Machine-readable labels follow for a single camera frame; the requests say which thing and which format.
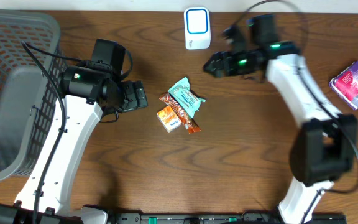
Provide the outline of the red brown snack bar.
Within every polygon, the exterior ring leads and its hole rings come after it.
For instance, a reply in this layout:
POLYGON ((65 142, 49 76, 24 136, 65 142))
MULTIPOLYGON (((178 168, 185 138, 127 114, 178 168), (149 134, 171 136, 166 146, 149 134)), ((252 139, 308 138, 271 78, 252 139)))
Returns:
POLYGON ((166 105, 170 106, 173 111, 180 118, 182 125, 186 128, 189 134, 197 133, 201 131, 201 128, 195 123, 195 121, 188 115, 183 107, 172 97, 168 92, 162 94, 159 99, 166 105))

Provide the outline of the purple sanitary pad pack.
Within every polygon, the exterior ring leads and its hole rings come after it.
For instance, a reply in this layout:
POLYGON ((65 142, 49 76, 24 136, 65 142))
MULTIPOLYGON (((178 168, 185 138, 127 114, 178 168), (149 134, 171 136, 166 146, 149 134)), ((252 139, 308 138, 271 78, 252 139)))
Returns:
POLYGON ((329 87, 353 110, 358 109, 358 60, 338 76, 331 79, 329 87))

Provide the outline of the teal wet wipes pack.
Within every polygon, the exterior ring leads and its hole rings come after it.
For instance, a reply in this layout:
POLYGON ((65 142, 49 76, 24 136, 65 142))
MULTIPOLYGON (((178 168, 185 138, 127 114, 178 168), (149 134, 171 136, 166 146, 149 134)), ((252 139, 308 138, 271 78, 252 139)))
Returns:
POLYGON ((206 100, 199 98, 191 92, 190 83, 187 77, 177 81, 168 93, 180 104, 186 113, 193 118, 195 112, 199 110, 202 103, 206 100))

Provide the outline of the orange tissue pack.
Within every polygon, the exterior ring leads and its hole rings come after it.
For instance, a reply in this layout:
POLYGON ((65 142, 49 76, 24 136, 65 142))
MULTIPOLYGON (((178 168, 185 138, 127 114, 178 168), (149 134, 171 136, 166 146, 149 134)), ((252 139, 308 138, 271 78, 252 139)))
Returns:
POLYGON ((166 106, 164 109, 157 112, 157 118, 168 133, 181 126, 181 119, 177 116, 171 106, 166 106))

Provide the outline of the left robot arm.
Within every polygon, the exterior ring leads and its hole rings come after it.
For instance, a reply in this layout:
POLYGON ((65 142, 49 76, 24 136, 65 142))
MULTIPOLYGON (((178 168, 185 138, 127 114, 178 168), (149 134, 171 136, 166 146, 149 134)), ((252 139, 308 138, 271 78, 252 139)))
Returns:
POLYGON ((141 81, 122 70, 130 52, 115 41, 97 39, 91 60, 77 60, 52 88, 57 108, 28 181, 13 205, 0 204, 0 224, 115 223, 116 216, 95 205, 70 210, 78 166, 91 133, 102 118, 118 117, 148 105, 141 81))

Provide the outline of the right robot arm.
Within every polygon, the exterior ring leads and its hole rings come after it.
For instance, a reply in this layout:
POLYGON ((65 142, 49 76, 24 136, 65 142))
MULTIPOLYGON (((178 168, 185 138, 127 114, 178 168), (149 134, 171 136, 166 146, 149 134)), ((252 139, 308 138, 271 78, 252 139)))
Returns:
POLYGON ((299 132, 290 151, 293 178, 278 204, 279 222, 308 223, 326 192, 338 193, 335 181, 358 163, 357 118, 342 114, 321 91, 308 70, 301 49, 280 40, 273 14, 253 17, 250 25, 255 49, 233 23, 223 31, 229 51, 216 52, 203 70, 216 78, 248 75, 258 70, 281 94, 299 132))

